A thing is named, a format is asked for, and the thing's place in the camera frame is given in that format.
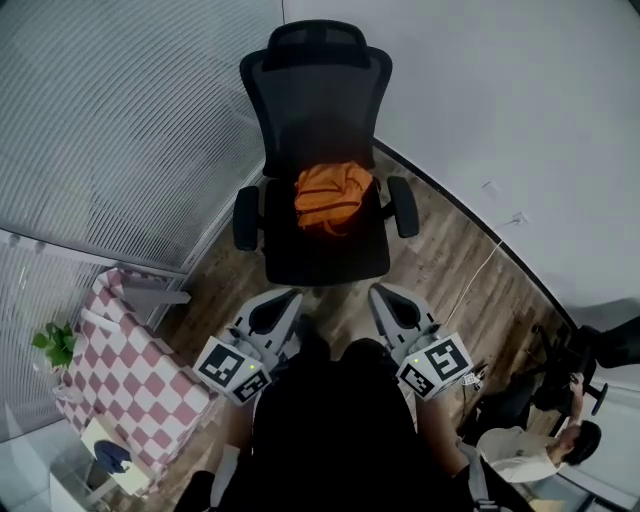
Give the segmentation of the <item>person's black shoe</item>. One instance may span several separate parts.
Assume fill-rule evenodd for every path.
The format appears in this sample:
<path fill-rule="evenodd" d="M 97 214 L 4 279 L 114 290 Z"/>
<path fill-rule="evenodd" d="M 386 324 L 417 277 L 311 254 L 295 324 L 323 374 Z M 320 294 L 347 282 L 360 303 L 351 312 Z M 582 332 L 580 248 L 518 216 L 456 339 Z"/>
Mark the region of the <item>person's black shoe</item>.
<path fill-rule="evenodd" d="M 309 357 L 330 357 L 329 344 L 317 332 L 314 321 L 309 315 L 300 315 L 295 328 L 295 334 L 300 343 L 301 354 Z"/>

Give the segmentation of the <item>black mesh office chair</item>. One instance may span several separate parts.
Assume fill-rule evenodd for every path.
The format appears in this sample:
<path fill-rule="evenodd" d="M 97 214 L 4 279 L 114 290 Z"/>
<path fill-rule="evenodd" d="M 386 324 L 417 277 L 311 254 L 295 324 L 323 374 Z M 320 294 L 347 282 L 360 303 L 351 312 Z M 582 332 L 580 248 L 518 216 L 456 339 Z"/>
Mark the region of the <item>black mesh office chair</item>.
<path fill-rule="evenodd" d="M 285 24 L 265 49 L 245 56 L 241 79 L 265 150 L 264 188 L 239 190 L 233 237 L 241 251 L 261 250 L 267 279 L 279 285 L 324 287 L 380 277 L 390 267 L 385 223 L 398 234 L 419 231 L 408 182 L 374 177 L 374 130 L 389 84 L 390 56 L 368 45 L 359 28 L 333 20 Z M 297 225 L 295 183 L 318 164 L 355 161 L 374 182 L 360 210 L 334 237 Z"/>

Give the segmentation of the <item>pink white checkered table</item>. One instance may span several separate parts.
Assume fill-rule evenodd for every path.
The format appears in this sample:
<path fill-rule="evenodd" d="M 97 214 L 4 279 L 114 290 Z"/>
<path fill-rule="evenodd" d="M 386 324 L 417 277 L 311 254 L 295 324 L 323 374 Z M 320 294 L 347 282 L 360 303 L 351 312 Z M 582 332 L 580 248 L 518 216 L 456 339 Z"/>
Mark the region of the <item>pink white checkered table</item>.
<path fill-rule="evenodd" d="M 152 302 L 165 289 L 151 274 L 113 268 L 97 276 L 74 332 L 78 348 L 63 371 L 70 397 L 55 404 L 77 434 L 95 417 L 149 469 L 142 497 L 157 489 L 218 395 L 145 321 L 133 292 Z"/>

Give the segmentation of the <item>clear drinking glass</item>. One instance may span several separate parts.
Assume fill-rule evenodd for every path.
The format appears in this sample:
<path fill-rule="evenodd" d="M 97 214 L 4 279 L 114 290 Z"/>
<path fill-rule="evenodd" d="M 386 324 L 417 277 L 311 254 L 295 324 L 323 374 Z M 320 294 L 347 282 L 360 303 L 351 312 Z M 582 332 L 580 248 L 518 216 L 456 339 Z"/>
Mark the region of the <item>clear drinking glass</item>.
<path fill-rule="evenodd" d="M 53 389 L 53 394 L 58 400 L 64 403 L 80 405 L 84 400 L 81 390 L 79 390 L 75 385 L 67 386 L 65 383 L 56 386 Z"/>

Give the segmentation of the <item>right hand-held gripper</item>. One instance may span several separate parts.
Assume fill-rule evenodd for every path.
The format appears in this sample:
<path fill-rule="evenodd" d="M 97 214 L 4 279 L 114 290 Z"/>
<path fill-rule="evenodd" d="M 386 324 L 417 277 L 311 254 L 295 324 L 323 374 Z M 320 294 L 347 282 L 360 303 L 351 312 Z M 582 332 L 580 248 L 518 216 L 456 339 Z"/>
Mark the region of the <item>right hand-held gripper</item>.
<path fill-rule="evenodd" d="M 426 300 L 398 285 L 369 288 L 369 305 L 380 335 L 398 366 L 396 378 L 421 400 L 430 400 L 460 381 L 473 367 L 457 332 L 435 323 Z"/>

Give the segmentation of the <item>grey window blind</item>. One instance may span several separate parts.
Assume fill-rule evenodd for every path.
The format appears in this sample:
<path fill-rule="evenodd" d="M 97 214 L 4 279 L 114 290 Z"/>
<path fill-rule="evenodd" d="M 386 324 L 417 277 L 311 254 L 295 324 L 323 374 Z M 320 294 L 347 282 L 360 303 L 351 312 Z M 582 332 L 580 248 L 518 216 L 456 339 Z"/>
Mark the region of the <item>grey window blind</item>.
<path fill-rule="evenodd" d="M 177 270 L 263 161 L 280 0 L 0 0 L 0 228 Z"/>
<path fill-rule="evenodd" d="M 55 377 L 32 339 L 48 323 L 73 324 L 102 271 L 0 242 L 0 443 L 60 419 Z"/>

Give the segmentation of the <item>cream flat board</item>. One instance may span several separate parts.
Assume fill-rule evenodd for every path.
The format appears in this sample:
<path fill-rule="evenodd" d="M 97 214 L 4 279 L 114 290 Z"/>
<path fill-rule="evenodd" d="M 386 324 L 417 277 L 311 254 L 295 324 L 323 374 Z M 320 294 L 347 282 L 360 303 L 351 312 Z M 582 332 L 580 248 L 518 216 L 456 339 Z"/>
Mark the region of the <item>cream flat board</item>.
<path fill-rule="evenodd" d="M 154 473 L 103 416 L 95 416 L 81 434 L 81 441 L 94 458 L 94 443 L 100 440 L 112 441 L 128 450 L 132 462 L 124 474 L 110 475 L 99 464 L 98 466 L 112 477 L 126 493 L 140 494 L 145 491 L 151 484 Z"/>

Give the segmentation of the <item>person's right forearm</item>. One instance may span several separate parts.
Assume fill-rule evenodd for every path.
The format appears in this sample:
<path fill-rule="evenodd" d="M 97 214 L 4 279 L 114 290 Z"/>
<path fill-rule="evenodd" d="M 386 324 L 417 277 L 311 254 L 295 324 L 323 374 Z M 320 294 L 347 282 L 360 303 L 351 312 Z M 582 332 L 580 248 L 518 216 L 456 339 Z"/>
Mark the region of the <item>person's right forearm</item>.
<path fill-rule="evenodd" d="M 439 469 L 449 477 L 457 476 L 469 465 L 458 446 L 458 436 L 441 396 L 415 402 L 417 432 Z"/>

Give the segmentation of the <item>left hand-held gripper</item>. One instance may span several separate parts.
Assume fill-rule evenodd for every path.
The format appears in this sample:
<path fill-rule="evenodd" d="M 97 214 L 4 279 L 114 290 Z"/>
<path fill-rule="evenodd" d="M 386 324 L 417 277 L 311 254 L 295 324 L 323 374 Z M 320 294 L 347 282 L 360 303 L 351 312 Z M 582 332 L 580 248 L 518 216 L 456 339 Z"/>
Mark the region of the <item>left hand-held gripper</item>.
<path fill-rule="evenodd" d="M 272 289 L 250 299 L 235 326 L 208 339 L 194 372 L 211 389 L 244 405 L 271 383 L 277 354 L 291 337 L 301 303 L 302 293 L 295 288 Z M 248 335 L 253 333 L 261 344 Z"/>

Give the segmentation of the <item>person's black clothing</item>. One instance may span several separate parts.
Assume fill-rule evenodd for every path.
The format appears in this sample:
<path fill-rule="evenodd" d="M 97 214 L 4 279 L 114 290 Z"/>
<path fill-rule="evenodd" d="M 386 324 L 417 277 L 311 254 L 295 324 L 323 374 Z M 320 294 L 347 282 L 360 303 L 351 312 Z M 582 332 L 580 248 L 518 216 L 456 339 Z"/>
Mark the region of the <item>person's black clothing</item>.
<path fill-rule="evenodd" d="M 219 499 L 220 455 L 193 474 L 174 512 L 532 512 L 458 439 L 457 476 L 436 465 L 386 348 L 362 338 L 338 360 L 299 352 L 256 402 L 251 447 L 238 450 Z"/>

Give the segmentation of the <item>green potted plant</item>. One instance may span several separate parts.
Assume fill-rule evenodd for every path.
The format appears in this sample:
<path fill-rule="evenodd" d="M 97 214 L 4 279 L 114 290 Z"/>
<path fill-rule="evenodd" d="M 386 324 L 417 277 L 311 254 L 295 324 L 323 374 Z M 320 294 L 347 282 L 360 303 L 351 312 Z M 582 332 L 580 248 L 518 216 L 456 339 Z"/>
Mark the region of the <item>green potted plant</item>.
<path fill-rule="evenodd" d="M 34 334 L 31 345 L 44 353 L 53 369 L 68 368 L 73 360 L 76 336 L 69 323 L 47 323 Z"/>

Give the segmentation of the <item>orange backpack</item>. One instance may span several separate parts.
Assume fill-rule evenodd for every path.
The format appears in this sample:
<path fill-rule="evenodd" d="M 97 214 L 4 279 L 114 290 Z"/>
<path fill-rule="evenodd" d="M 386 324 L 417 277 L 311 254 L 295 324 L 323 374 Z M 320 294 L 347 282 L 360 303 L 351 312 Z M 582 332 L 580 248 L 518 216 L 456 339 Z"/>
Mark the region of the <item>orange backpack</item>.
<path fill-rule="evenodd" d="M 355 161 L 318 164 L 302 171 L 295 183 L 298 227 L 345 236 L 345 225 L 360 210 L 373 182 L 372 174 Z"/>

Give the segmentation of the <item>person's left forearm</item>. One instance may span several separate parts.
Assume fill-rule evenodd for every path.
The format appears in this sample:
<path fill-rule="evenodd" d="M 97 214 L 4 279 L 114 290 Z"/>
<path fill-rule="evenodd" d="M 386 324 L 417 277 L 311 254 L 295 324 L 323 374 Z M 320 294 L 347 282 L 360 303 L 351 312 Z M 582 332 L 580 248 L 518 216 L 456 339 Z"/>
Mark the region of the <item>person's left forearm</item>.
<path fill-rule="evenodd" d="M 241 453 L 251 447 L 256 397 L 242 405 L 228 401 L 221 424 L 221 440 L 224 445 L 236 447 Z"/>

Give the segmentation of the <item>dark blue cloth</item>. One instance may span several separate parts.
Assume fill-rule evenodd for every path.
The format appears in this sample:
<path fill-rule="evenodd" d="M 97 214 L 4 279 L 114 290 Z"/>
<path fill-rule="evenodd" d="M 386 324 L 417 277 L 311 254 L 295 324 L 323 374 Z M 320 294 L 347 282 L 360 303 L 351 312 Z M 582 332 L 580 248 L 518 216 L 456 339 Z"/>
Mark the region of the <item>dark blue cloth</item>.
<path fill-rule="evenodd" d="M 108 440 L 94 443 L 94 455 L 98 464 L 110 475 L 126 473 L 132 462 L 128 450 Z"/>

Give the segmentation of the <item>white cabinet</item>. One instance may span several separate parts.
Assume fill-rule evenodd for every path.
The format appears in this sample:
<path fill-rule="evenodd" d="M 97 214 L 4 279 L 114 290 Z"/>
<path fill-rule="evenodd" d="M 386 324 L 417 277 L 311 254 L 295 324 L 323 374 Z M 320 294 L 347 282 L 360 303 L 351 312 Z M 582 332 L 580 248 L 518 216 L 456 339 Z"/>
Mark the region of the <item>white cabinet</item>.
<path fill-rule="evenodd" d="M 25 431 L 0 402 L 0 509 L 90 512 L 92 459 L 66 420 Z"/>

